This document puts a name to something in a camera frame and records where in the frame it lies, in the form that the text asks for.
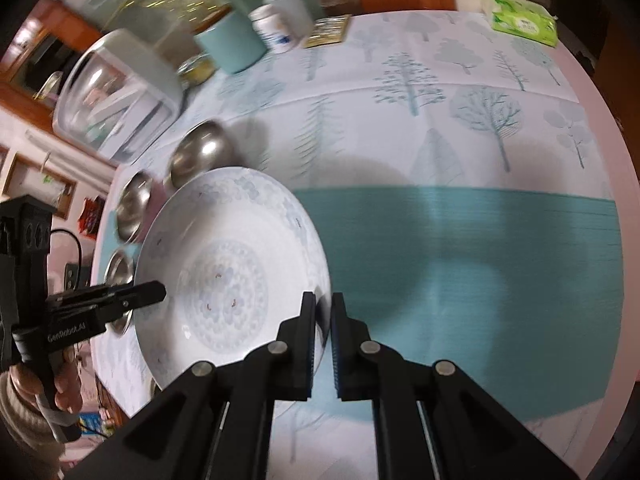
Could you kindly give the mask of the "left hand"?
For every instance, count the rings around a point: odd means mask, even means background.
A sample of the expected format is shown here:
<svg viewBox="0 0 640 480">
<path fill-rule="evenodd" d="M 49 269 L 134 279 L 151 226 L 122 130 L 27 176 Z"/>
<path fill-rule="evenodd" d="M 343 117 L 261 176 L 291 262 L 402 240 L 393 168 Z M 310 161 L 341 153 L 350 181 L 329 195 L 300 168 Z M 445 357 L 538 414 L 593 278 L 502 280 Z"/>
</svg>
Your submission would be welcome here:
<svg viewBox="0 0 640 480">
<path fill-rule="evenodd" d="M 55 405 L 63 412 L 77 414 L 84 401 L 81 396 L 81 380 L 74 348 L 65 349 L 63 356 L 64 361 L 56 370 L 54 378 Z M 37 376 L 21 363 L 10 368 L 10 377 L 18 396 L 38 410 L 36 396 L 42 393 L 42 385 Z"/>
</svg>

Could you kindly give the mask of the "cream knit sleeve forearm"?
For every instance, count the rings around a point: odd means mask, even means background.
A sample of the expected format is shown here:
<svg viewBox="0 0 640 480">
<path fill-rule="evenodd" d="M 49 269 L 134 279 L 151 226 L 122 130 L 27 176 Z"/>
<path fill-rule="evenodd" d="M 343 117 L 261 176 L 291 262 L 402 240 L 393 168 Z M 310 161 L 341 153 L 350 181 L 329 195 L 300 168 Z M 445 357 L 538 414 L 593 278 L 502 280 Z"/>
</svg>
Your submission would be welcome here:
<svg viewBox="0 0 640 480">
<path fill-rule="evenodd" d="M 1 478 L 55 479 L 64 444 L 55 440 L 43 416 L 1 374 Z"/>
</svg>

